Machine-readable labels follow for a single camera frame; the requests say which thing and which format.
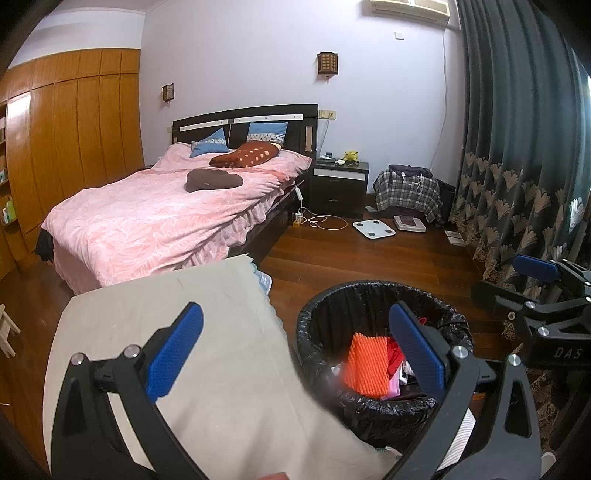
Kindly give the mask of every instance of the wooden wardrobe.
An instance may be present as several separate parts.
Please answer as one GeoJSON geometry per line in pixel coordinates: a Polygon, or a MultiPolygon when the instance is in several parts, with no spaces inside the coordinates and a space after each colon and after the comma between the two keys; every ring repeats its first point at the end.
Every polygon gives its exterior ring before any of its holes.
{"type": "Polygon", "coordinates": [[[11,196],[17,214],[0,226],[0,278],[31,258],[55,205],[143,168],[138,73],[139,50],[103,48],[31,60],[0,80],[0,212],[11,196]]]}

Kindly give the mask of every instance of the bathroom scale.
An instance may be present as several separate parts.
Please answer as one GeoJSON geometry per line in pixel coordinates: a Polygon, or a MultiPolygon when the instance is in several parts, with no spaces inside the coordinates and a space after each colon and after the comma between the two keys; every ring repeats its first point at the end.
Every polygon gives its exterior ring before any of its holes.
{"type": "Polygon", "coordinates": [[[371,240],[396,235],[396,232],[392,227],[386,225],[380,220],[365,220],[363,222],[355,222],[353,227],[371,240]]]}

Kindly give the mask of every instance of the air conditioner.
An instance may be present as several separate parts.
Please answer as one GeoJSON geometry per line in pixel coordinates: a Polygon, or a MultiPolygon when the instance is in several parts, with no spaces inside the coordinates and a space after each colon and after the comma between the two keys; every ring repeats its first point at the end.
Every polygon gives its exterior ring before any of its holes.
{"type": "Polygon", "coordinates": [[[370,0],[377,14],[403,15],[434,22],[443,27],[449,22],[449,5],[444,0],[370,0]]]}

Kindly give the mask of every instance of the blue gripper pad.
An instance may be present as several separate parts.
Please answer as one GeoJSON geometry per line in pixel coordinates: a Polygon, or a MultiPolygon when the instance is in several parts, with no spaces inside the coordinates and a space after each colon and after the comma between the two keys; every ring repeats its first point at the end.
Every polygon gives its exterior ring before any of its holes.
{"type": "Polygon", "coordinates": [[[170,393],[202,331],[203,310],[198,304],[191,304],[148,367],[146,395],[150,401],[156,402],[170,393]]]}
{"type": "Polygon", "coordinates": [[[423,335],[418,320],[395,303],[389,314],[390,333],[413,368],[421,390],[442,402],[445,394],[445,367],[423,335]]]}
{"type": "Polygon", "coordinates": [[[513,259],[513,268],[518,274],[537,278],[546,283],[552,283],[560,279],[560,272],[555,264],[539,258],[528,257],[527,255],[517,255],[513,259]]]}

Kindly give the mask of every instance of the blue pillow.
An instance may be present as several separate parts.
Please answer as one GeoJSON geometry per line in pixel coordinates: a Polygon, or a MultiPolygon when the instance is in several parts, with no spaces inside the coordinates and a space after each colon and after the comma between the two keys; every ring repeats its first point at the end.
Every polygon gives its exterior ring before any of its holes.
{"type": "Polygon", "coordinates": [[[230,149],[226,145],[226,136],[223,128],[204,138],[199,142],[191,142],[191,154],[189,158],[203,155],[204,153],[229,153],[230,149]]]}
{"type": "Polygon", "coordinates": [[[251,123],[246,141],[258,140],[259,142],[275,142],[283,145],[287,124],[288,122],[280,124],[251,123]]]}

